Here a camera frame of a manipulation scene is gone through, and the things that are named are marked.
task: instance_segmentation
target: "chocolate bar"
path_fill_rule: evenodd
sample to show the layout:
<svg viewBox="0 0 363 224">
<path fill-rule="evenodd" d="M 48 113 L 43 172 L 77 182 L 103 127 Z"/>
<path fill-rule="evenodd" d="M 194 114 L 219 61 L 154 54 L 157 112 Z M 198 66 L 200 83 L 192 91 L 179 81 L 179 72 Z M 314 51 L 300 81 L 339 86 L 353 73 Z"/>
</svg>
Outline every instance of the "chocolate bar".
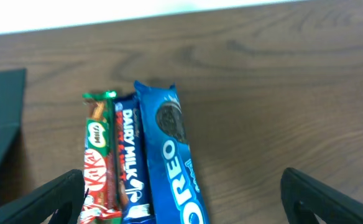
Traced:
<svg viewBox="0 0 363 224">
<path fill-rule="evenodd" d="M 209 224 L 198 187 L 175 86 L 135 82 L 140 100 L 153 204 L 158 224 Z"/>
<path fill-rule="evenodd" d="M 146 223 L 151 216 L 151 193 L 143 152 L 139 102 L 135 95 L 114 100 L 120 165 L 122 223 Z"/>
<path fill-rule="evenodd" d="M 113 105 L 109 92 L 87 94 L 89 117 L 85 137 L 85 190 L 88 191 L 80 216 L 81 224 L 110 220 L 120 223 L 122 212 L 116 206 L 114 167 Z"/>
</svg>

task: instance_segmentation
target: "oreo package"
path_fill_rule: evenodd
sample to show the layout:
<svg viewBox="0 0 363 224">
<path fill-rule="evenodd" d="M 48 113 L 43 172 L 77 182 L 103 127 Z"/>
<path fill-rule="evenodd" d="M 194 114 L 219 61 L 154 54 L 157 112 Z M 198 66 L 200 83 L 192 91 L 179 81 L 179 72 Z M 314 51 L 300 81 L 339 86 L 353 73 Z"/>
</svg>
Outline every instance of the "oreo package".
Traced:
<svg viewBox="0 0 363 224">
<path fill-rule="evenodd" d="M 158 224 L 208 224 L 175 86 L 134 84 L 142 110 L 145 152 Z"/>
<path fill-rule="evenodd" d="M 114 100 L 122 223 L 152 223 L 151 193 L 136 95 Z"/>
</svg>

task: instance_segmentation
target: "kitkat bar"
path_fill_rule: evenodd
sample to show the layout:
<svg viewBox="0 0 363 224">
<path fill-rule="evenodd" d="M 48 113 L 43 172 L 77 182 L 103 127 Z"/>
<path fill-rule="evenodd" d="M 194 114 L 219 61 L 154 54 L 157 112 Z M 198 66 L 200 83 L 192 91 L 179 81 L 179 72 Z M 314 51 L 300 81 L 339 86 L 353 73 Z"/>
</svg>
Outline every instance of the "kitkat bar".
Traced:
<svg viewBox="0 0 363 224">
<path fill-rule="evenodd" d="M 114 120 L 109 92 L 84 95 L 89 105 L 85 136 L 85 190 L 88 190 L 81 224 L 121 222 L 116 206 L 116 169 L 114 165 Z"/>
</svg>

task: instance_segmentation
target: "white wall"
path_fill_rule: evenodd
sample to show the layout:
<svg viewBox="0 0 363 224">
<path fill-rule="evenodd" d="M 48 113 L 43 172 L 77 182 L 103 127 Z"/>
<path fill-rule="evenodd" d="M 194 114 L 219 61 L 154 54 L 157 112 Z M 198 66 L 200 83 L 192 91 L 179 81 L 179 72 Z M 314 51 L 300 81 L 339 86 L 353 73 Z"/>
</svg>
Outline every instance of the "white wall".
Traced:
<svg viewBox="0 0 363 224">
<path fill-rule="evenodd" d="M 0 34 L 283 1 L 0 0 Z"/>
</svg>

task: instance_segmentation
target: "wooden table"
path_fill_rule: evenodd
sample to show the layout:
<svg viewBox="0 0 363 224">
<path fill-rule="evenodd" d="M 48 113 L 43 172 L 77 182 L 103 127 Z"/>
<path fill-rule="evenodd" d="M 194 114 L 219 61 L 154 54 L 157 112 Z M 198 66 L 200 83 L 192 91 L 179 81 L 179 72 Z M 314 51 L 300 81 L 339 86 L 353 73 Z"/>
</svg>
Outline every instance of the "wooden table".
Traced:
<svg viewBox="0 0 363 224">
<path fill-rule="evenodd" d="M 212 223 L 286 223 L 286 167 L 363 202 L 363 0 L 0 36 L 0 70 L 20 67 L 24 147 L 1 185 L 11 192 L 82 169 L 82 93 L 141 80 L 177 84 Z"/>
</svg>

